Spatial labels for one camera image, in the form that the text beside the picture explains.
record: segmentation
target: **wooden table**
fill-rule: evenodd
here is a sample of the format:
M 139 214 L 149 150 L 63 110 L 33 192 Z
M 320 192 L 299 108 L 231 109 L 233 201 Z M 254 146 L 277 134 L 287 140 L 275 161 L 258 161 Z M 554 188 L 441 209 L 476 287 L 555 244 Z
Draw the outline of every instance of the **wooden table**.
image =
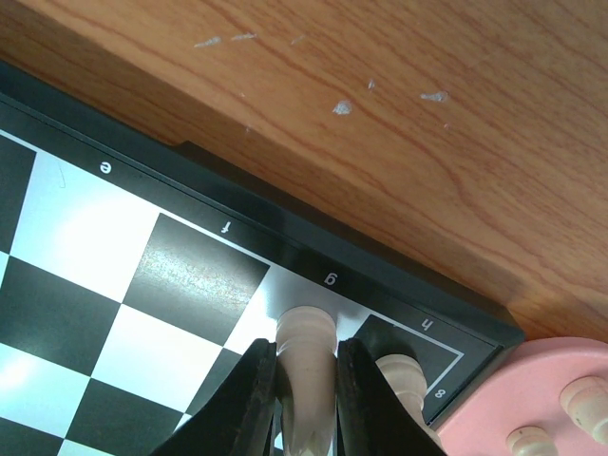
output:
M 0 56 L 608 342 L 604 0 L 3 0 Z

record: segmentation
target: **white pawn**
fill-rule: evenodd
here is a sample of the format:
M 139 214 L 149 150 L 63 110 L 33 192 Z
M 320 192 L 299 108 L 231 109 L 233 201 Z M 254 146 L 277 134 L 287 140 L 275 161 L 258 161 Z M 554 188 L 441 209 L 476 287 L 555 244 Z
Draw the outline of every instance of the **white pawn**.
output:
M 286 456 L 327 456 L 335 424 L 335 323 L 315 307 L 296 307 L 276 328 L 277 390 Z
M 439 447 L 442 447 L 439 435 L 427 426 L 422 415 L 427 379 L 420 364 L 404 354 L 389 354 L 376 361 L 376 365 L 409 415 Z
M 513 456 L 559 456 L 549 434 L 540 427 L 521 427 L 511 432 L 506 444 Z
M 560 403 L 575 425 L 608 445 L 608 381 L 580 378 L 561 392 Z

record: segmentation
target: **pink chess piece holder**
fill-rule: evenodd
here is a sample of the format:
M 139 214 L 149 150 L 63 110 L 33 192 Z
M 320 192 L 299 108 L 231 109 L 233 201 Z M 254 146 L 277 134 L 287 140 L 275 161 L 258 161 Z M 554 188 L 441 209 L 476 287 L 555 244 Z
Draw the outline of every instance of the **pink chess piece holder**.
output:
M 560 396 L 587 376 L 608 380 L 608 344 L 577 337 L 526 342 L 440 427 L 449 456 L 512 456 L 506 439 L 543 428 L 560 456 L 606 456 L 602 445 L 561 407 Z

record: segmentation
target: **white scuff mark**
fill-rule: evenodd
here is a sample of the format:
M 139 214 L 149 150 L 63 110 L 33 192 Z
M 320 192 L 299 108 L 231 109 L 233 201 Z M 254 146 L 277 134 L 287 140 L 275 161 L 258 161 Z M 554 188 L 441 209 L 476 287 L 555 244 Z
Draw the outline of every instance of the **white scuff mark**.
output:
M 449 94 L 442 90 L 441 92 L 437 93 L 421 93 L 420 98 L 423 100 L 429 100 L 431 102 L 445 103 L 447 100 L 449 100 Z
M 306 35 L 300 35 L 297 38 L 292 40 L 292 46 L 293 45 L 297 45 L 300 41 L 302 41 L 304 38 L 306 38 Z
M 343 100 L 339 102 L 333 109 L 333 112 L 335 112 L 338 116 L 348 116 L 349 114 L 351 114 L 351 111 L 352 104 L 348 100 Z
M 257 38 L 257 33 L 245 33 L 242 35 L 233 36 L 232 41 L 253 40 L 254 38 Z
M 61 167 L 60 161 L 57 161 L 57 166 L 59 166 L 59 174 L 61 174 L 61 183 L 59 184 L 59 188 L 66 188 L 66 176 L 64 176 L 64 168 Z
M 208 46 L 218 45 L 219 43 L 221 43 L 221 38 L 219 38 L 218 36 L 214 36 L 213 38 L 210 38 L 207 41 L 203 41 L 202 43 L 196 43 L 194 47 L 207 48 Z

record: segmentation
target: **white chess piece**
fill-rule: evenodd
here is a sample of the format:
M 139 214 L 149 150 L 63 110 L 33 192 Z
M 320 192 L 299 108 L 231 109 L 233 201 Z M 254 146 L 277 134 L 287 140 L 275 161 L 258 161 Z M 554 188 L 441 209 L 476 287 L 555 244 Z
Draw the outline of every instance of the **white chess piece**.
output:
M 335 323 L 315 307 L 282 315 L 276 328 L 278 395 L 286 456 L 327 456 L 335 424 Z
M 404 354 L 389 354 L 376 361 L 376 365 L 409 415 L 441 447 L 439 435 L 427 426 L 422 415 L 427 379 L 420 364 Z
M 549 434 L 540 427 L 521 427 L 506 439 L 513 456 L 559 456 Z
M 568 385 L 560 403 L 572 421 L 596 442 L 608 445 L 608 381 L 584 377 Z

